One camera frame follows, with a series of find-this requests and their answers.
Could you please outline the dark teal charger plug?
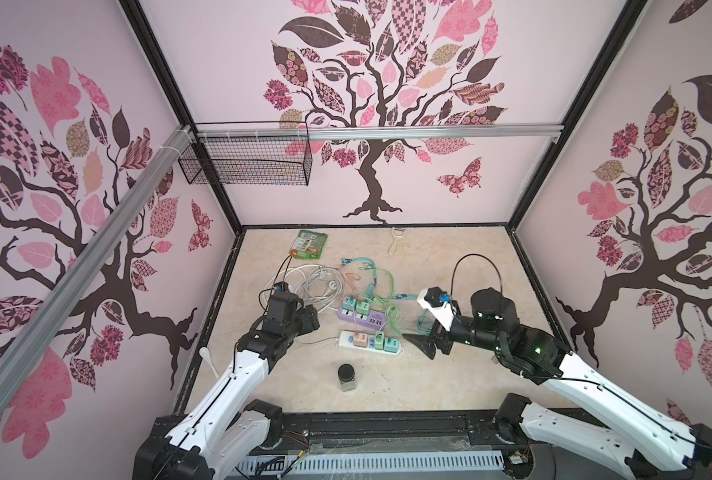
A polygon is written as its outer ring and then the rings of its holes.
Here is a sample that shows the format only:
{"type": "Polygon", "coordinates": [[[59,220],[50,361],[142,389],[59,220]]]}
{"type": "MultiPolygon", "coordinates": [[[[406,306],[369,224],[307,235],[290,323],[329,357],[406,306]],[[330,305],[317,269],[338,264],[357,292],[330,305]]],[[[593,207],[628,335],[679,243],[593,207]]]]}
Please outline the dark teal charger plug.
{"type": "Polygon", "coordinates": [[[390,354],[398,354],[401,344],[396,338],[386,338],[383,343],[383,350],[390,354]]]}

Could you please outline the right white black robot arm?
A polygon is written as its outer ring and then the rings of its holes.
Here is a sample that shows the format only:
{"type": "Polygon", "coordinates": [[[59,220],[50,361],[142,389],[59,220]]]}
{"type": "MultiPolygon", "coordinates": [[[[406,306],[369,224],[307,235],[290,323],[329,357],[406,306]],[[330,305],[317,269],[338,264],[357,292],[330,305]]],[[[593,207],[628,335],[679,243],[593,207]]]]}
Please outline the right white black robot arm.
{"type": "Polygon", "coordinates": [[[547,443],[625,479],[712,478],[710,427],[687,425],[638,400],[553,335],[521,323],[514,302],[500,291],[475,292],[469,316],[439,287],[422,290],[416,301],[434,323],[428,334],[406,339],[429,359],[449,354],[456,344],[489,350],[511,373],[565,397],[596,420],[588,423],[509,394],[492,420],[504,443],[547,443]]]}

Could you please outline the light green charger plug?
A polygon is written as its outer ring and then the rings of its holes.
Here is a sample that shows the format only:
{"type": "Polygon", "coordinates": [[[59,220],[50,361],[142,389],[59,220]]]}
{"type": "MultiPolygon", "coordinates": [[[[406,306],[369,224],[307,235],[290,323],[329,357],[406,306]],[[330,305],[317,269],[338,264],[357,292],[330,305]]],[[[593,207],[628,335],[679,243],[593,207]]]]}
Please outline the light green charger plug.
{"type": "Polygon", "coordinates": [[[370,302],[367,300],[360,300],[356,302],[355,305],[356,313],[361,316],[368,316],[371,311],[370,302]]]}
{"type": "Polygon", "coordinates": [[[385,335],[383,332],[378,331],[375,333],[373,344],[376,350],[382,351],[384,349],[385,335]]]}

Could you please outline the pink charger plug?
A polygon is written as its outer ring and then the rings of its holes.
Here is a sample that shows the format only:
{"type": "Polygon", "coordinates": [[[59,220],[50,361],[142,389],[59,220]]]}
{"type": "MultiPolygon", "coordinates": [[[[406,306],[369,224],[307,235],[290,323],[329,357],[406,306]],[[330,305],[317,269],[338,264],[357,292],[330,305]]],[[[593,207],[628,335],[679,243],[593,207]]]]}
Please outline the pink charger plug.
{"type": "Polygon", "coordinates": [[[369,336],[366,333],[355,333],[352,344],[356,348],[367,348],[369,346],[369,336]]]}

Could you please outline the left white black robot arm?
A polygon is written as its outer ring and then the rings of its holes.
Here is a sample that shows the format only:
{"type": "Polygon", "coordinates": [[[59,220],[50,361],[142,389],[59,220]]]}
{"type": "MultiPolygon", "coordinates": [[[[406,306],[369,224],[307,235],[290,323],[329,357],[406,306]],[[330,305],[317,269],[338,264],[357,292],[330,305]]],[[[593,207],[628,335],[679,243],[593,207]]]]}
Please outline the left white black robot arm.
{"type": "Polygon", "coordinates": [[[237,342],[232,361],[189,413],[156,418],[138,448],[134,479],[224,479],[252,450],[281,439],[283,410],[250,394],[296,337],[320,327],[317,309],[274,291],[264,313],[237,342]]]}

